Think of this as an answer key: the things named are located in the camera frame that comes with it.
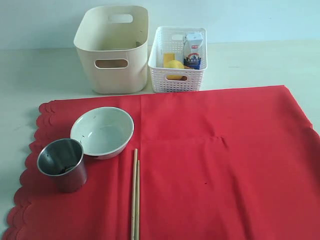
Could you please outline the fried chicken nugget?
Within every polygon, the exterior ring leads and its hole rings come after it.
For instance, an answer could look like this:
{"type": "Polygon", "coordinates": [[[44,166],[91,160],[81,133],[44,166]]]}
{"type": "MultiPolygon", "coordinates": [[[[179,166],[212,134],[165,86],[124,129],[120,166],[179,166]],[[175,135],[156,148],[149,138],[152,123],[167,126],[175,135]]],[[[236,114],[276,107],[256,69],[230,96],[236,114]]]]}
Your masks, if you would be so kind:
{"type": "MultiPolygon", "coordinates": [[[[189,66],[184,66],[184,69],[185,70],[194,70],[194,68],[192,68],[192,67],[189,67],[189,66]]],[[[186,81],[188,78],[187,78],[187,76],[186,75],[184,75],[182,78],[181,78],[181,80],[182,81],[186,81]]]]}

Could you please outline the yellow lemon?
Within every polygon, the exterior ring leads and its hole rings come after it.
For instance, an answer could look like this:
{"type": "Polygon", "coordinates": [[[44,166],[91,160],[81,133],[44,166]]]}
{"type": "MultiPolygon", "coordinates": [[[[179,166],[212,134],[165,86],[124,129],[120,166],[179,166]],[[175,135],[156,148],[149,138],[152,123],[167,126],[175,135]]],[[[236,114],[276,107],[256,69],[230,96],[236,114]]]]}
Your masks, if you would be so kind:
{"type": "MultiPolygon", "coordinates": [[[[184,70],[185,69],[185,66],[178,60],[170,60],[170,61],[167,61],[167,62],[164,62],[163,63],[163,67],[164,68],[168,68],[168,69],[178,69],[178,70],[184,70]]],[[[166,78],[168,80],[177,80],[177,81],[180,81],[183,76],[181,75],[167,75],[166,78]]]]}

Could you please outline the yellow cheese wedge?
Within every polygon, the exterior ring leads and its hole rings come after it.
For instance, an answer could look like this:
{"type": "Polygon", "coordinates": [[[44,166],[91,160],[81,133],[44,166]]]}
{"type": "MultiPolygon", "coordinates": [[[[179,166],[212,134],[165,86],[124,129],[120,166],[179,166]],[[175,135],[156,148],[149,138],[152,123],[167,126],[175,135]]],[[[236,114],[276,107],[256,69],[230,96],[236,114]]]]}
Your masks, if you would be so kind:
{"type": "Polygon", "coordinates": [[[163,54],[163,67],[166,68],[170,61],[175,60],[174,53],[164,53],[163,54]]]}

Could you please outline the brown wooden plate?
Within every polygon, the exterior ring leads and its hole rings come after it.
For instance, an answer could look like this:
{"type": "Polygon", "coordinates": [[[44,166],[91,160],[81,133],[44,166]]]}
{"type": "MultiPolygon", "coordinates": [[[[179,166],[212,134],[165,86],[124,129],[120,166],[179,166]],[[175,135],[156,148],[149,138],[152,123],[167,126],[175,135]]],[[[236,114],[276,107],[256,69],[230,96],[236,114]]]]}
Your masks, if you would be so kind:
{"type": "Polygon", "coordinates": [[[98,56],[95,66],[98,69],[125,69],[129,66],[128,54],[133,48],[111,48],[107,50],[96,50],[98,56]]]}

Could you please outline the small milk carton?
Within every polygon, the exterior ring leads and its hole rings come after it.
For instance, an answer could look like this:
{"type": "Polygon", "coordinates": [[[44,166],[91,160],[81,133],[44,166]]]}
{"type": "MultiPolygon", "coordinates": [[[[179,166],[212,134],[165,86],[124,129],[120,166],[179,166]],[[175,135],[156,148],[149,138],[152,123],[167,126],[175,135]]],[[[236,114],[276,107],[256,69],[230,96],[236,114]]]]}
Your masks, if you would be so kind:
{"type": "Polygon", "coordinates": [[[183,39],[183,64],[199,70],[201,66],[201,50],[203,36],[200,32],[188,32],[183,39]]]}

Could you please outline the right wooden chopstick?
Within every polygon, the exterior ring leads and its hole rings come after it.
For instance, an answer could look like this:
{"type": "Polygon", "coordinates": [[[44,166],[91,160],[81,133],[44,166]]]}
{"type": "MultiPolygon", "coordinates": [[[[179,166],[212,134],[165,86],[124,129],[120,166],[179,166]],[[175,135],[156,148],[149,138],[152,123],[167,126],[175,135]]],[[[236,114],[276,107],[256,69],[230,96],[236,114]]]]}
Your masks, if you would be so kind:
{"type": "Polygon", "coordinates": [[[134,239],[140,239],[140,161],[137,161],[136,171],[136,189],[135,189],[135,233],[134,239]]]}

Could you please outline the wooden chopstick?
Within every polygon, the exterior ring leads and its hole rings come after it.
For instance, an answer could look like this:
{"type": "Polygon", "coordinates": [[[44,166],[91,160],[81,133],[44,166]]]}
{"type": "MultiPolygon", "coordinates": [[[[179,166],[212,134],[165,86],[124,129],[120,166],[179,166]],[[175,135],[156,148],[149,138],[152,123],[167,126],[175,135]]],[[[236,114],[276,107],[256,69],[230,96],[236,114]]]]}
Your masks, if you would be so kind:
{"type": "Polygon", "coordinates": [[[132,165],[131,229],[130,229],[131,240],[135,239],[137,164],[138,164],[138,149],[135,148],[133,152],[133,165],[132,165]]]}
{"type": "Polygon", "coordinates": [[[140,239],[140,161],[137,161],[136,171],[136,189],[135,189],[135,233],[134,239],[140,239]]]}

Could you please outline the white ceramic bowl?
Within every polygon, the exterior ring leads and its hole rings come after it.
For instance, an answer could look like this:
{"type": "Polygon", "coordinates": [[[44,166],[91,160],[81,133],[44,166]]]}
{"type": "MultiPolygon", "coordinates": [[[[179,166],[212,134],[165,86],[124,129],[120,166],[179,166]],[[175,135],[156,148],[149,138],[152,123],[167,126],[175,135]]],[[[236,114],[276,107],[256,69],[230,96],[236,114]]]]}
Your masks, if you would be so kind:
{"type": "Polygon", "coordinates": [[[120,154],[133,136],[133,118],[118,107],[98,107],[81,115],[70,130],[70,138],[82,145],[85,155],[97,160],[120,154]]]}

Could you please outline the white lattice plastic basket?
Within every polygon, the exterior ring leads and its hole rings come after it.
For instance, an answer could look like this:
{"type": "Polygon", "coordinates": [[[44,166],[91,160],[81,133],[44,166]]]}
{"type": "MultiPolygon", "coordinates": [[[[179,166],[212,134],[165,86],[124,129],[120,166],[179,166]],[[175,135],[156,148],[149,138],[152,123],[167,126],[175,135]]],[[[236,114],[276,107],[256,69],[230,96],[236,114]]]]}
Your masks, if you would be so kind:
{"type": "Polygon", "coordinates": [[[152,87],[156,93],[198,91],[207,66],[207,31],[204,28],[175,26],[157,28],[148,60],[152,87]],[[184,65],[184,36],[186,33],[194,32],[200,32],[203,37],[200,69],[164,68],[164,53],[174,53],[175,60],[184,65]],[[167,75],[187,76],[187,80],[168,80],[167,75]]]}

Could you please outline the left wooden chopstick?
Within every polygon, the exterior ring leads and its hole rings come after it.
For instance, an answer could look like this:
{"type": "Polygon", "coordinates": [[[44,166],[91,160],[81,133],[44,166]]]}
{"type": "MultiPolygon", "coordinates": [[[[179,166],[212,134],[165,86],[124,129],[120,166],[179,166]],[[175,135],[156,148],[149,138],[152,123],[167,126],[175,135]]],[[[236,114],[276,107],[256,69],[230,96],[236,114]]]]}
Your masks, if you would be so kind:
{"type": "Polygon", "coordinates": [[[138,149],[135,148],[133,152],[133,165],[132,165],[131,229],[130,229],[131,240],[135,239],[137,164],[138,164],[138,149]]]}

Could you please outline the red scalloped tablecloth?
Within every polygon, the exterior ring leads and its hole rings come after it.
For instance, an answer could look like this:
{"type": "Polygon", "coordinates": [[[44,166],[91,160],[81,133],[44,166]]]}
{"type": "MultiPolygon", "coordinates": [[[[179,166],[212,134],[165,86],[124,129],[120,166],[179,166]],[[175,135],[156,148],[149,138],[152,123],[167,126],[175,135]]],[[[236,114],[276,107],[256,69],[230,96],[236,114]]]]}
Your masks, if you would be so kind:
{"type": "Polygon", "coordinates": [[[142,240],[317,240],[320,137],[283,85],[54,100],[40,116],[4,240],[128,240],[134,149],[142,240]],[[87,182],[60,193],[37,168],[85,112],[134,121],[116,157],[85,159],[87,182]]]}

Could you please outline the cream plastic bin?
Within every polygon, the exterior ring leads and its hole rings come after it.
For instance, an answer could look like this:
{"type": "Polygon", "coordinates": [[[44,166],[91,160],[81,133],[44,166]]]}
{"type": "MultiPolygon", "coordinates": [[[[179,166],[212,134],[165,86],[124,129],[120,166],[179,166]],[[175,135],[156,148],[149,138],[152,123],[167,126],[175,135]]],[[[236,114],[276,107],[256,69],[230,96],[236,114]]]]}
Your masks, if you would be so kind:
{"type": "Polygon", "coordinates": [[[130,94],[141,91],[148,79],[148,10],[136,5],[98,6],[82,18],[73,43],[92,88],[100,94],[130,94]],[[133,49],[127,68],[99,69],[97,50],[133,49]]]}

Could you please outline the stainless steel cup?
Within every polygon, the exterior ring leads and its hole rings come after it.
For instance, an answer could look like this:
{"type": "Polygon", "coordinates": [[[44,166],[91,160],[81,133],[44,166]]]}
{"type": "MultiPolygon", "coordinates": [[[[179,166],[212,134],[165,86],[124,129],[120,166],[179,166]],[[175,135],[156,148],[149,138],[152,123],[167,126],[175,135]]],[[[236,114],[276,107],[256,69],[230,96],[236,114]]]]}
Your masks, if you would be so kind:
{"type": "Polygon", "coordinates": [[[62,193],[73,193],[87,182],[81,143],[61,138],[49,143],[37,157],[38,170],[50,177],[62,193]]]}

